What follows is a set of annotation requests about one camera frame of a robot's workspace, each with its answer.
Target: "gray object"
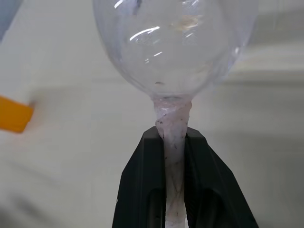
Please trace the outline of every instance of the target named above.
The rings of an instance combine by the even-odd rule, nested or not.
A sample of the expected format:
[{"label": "gray object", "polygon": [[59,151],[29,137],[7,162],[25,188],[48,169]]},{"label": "gray object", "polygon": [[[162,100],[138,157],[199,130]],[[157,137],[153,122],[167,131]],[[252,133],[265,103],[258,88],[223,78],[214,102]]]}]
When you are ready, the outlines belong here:
[{"label": "gray object", "polygon": [[9,29],[22,0],[0,0],[0,42]]}]

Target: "transparent plastic sphere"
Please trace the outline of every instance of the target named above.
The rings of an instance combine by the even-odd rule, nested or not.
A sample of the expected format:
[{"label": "transparent plastic sphere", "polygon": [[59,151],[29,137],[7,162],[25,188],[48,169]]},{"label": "transparent plastic sphere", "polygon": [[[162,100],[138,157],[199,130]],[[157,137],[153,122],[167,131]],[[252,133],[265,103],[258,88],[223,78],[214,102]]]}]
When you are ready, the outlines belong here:
[{"label": "transparent plastic sphere", "polygon": [[154,97],[194,96],[232,67],[257,0],[93,0],[105,49],[122,76]]}]

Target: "clear plastic bulb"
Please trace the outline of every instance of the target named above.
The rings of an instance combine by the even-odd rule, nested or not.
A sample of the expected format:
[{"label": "clear plastic bulb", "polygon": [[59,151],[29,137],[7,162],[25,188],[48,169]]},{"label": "clear plastic bulb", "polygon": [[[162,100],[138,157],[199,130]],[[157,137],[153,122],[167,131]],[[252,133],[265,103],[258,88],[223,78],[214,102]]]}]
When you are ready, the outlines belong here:
[{"label": "clear plastic bulb", "polygon": [[166,228],[185,228],[184,143],[191,100],[246,45],[257,0],[93,0],[113,64],[154,101],[164,142]]},{"label": "clear plastic bulb", "polygon": [[94,0],[105,49],[150,97],[194,96],[246,45],[256,0]]}]

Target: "orange tab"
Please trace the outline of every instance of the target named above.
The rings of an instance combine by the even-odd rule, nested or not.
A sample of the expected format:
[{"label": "orange tab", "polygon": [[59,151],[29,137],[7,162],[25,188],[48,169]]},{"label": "orange tab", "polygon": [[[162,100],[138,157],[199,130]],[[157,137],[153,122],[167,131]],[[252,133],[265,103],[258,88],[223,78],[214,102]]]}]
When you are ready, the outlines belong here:
[{"label": "orange tab", "polygon": [[0,96],[0,129],[21,133],[34,109]]}]

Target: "black clamp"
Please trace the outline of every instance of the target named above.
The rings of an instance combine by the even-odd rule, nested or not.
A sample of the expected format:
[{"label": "black clamp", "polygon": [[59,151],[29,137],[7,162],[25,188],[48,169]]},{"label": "black clamp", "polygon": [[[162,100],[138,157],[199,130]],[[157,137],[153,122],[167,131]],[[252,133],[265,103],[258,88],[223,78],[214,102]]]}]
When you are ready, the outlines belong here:
[{"label": "black clamp", "polygon": [[[232,171],[198,131],[185,139],[185,206],[189,228],[258,228]],[[163,142],[147,130],[120,181],[112,228],[164,228]]]}]

